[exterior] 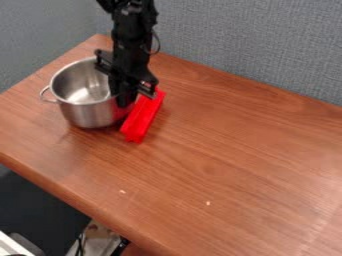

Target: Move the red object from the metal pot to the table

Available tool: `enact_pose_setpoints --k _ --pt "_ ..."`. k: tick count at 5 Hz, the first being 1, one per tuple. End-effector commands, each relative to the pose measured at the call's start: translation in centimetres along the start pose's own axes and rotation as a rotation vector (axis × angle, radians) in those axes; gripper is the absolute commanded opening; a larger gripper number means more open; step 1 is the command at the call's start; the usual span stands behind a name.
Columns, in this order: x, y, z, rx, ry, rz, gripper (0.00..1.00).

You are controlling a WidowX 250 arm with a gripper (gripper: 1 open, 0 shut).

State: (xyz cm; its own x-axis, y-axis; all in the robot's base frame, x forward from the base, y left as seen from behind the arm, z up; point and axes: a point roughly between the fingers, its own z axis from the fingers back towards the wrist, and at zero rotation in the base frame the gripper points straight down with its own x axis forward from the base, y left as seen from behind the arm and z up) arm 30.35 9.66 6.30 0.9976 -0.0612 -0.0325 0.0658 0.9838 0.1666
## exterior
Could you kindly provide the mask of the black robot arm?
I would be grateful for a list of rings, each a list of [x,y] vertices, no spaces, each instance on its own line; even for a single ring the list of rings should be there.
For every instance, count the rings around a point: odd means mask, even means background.
[[[95,68],[107,76],[111,95],[120,108],[128,107],[138,94],[152,98],[159,83],[148,69],[158,11],[154,0],[96,0],[111,15],[112,51],[95,51]]]

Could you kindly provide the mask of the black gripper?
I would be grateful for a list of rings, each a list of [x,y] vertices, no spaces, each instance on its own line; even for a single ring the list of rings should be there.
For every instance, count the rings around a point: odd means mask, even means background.
[[[138,93],[150,99],[155,97],[159,80],[150,71],[150,57],[142,49],[135,52],[95,51],[95,69],[108,78],[111,95],[120,94],[120,107],[127,107],[136,100]]]

